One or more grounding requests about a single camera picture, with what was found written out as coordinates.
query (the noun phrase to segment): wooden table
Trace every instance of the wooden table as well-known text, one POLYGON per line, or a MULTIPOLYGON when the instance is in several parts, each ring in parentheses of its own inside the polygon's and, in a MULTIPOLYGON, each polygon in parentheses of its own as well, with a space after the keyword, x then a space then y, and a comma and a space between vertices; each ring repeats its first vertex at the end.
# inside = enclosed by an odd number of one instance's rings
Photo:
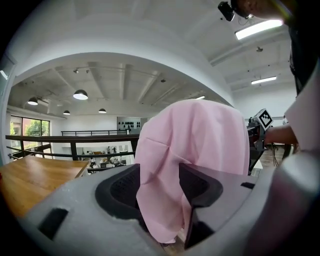
POLYGON ((60 185, 80 177, 88 162, 29 155, 0 167, 0 191, 12 213, 22 217, 60 185))

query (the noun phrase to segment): black railing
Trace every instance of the black railing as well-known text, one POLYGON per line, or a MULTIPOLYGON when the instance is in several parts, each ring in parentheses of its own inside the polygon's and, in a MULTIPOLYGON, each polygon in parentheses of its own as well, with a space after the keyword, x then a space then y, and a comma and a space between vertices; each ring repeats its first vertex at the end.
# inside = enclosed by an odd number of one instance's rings
POLYGON ((136 147, 139 139, 138 134, 123 134, 123 135, 110 135, 110 136, 18 136, 18 135, 6 135, 7 140, 20 141, 21 148, 14 148, 7 146, 8 149, 15 150, 17 152, 8 154, 11 158, 25 157, 27 155, 42 155, 62 158, 72 158, 78 160, 78 158, 104 158, 104 157, 119 157, 135 155, 136 147), (130 141, 133 152, 122 153, 109 153, 109 154, 78 154, 76 143, 101 143, 101 142, 127 142, 130 141), (71 154, 61 153, 45 153, 45 149, 51 148, 50 144, 37 146, 33 150, 25 150, 24 142, 46 142, 46 143, 70 143, 71 154))
POLYGON ((62 136, 126 135, 127 130, 62 130, 62 136))

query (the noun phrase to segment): balcony railing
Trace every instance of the balcony railing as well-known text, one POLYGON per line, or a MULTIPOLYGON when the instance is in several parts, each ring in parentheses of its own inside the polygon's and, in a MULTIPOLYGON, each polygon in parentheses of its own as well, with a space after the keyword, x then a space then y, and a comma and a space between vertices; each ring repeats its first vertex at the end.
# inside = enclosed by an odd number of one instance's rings
POLYGON ((135 155, 137 143, 139 139, 138 134, 120 134, 120 135, 94 135, 94 136, 19 136, 19 135, 6 135, 7 140, 19 141, 20 148, 7 146, 8 149, 17 152, 8 154, 10 158, 18 159, 28 155, 42 155, 62 158, 72 158, 78 160, 79 158, 105 158, 105 157, 118 157, 135 155), (78 154, 76 143, 102 143, 102 142, 127 142, 130 141, 132 145, 132 152, 120 152, 109 154, 78 154), (35 147, 33 150, 24 149, 24 142, 42 142, 42 143, 70 143, 71 154, 63 153, 45 153, 45 149, 51 148, 51 144, 45 144, 35 147))
POLYGON ((63 130, 62 136, 126 135, 127 130, 63 130))

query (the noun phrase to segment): person's arm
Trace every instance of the person's arm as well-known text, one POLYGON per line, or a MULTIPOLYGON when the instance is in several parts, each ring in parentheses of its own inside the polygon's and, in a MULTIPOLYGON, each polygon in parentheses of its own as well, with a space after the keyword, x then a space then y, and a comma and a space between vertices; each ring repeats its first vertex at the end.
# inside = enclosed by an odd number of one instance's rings
POLYGON ((296 144, 298 141, 290 125, 287 123, 266 130, 264 144, 269 143, 296 144))

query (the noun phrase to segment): camera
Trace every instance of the camera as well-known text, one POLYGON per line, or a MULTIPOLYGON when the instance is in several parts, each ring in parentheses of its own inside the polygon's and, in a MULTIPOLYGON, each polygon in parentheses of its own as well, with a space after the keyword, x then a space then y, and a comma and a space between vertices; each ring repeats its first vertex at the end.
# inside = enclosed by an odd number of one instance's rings
POLYGON ((218 5, 218 9, 219 11, 223 14, 223 16, 225 17, 225 19, 228 22, 231 22, 234 17, 234 10, 232 9, 232 7, 228 4, 228 2, 226 1, 222 1, 219 5, 218 5))

